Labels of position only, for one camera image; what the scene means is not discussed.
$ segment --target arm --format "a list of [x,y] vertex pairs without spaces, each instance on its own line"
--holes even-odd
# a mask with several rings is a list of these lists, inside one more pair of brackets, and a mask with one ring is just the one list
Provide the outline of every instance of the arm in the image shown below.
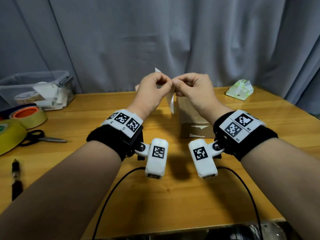
[[[188,73],[172,80],[211,125],[232,111],[214,95],[208,75]],[[252,149],[241,163],[260,190],[303,239],[320,234],[320,161],[285,141],[272,138]]]
[[[156,84],[164,84],[157,89]],[[146,76],[127,110],[145,120],[170,91],[160,72]],[[45,173],[0,215],[0,239],[82,237],[114,181],[121,159],[110,147],[90,141]]]

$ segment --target black scissors handle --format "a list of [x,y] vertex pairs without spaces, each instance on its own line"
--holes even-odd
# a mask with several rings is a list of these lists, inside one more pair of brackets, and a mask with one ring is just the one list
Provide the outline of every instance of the black scissors handle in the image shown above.
[[26,137],[22,142],[20,142],[19,146],[26,147],[32,144],[36,144],[39,142],[39,138],[43,138],[45,133],[41,129],[35,129],[26,134]]

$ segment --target black wristband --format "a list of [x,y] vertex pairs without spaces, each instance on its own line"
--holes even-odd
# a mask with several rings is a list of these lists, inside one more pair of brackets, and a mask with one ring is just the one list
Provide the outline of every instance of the black wristband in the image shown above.
[[216,140],[218,141],[220,148],[224,148],[225,153],[234,155],[238,161],[241,161],[248,152],[262,142],[269,140],[270,138],[278,138],[278,134],[273,130],[260,125],[240,143],[236,142],[228,133],[219,127],[233,113],[234,112],[229,112],[221,116],[214,123],[213,131],[216,135]]
[[140,126],[132,138],[127,137],[122,131],[110,125],[102,125],[92,131],[86,141],[99,141],[118,153],[121,161],[134,154],[135,147],[143,142],[143,126]]

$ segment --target hand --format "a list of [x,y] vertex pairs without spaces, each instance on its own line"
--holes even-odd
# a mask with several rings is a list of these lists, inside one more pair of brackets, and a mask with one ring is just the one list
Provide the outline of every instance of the hand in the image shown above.
[[172,79],[178,97],[186,96],[199,115],[211,125],[225,113],[233,111],[222,104],[214,94],[207,74],[186,73]]
[[138,87],[137,95],[132,104],[127,107],[143,121],[158,107],[164,96],[172,88],[171,79],[161,72],[154,72],[144,77]]

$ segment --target green and white package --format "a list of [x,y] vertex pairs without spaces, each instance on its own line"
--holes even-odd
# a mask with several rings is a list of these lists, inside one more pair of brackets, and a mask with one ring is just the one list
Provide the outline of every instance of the green and white package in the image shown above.
[[226,92],[226,95],[244,101],[253,92],[254,88],[252,87],[250,81],[243,79],[237,81],[233,86],[231,86]]

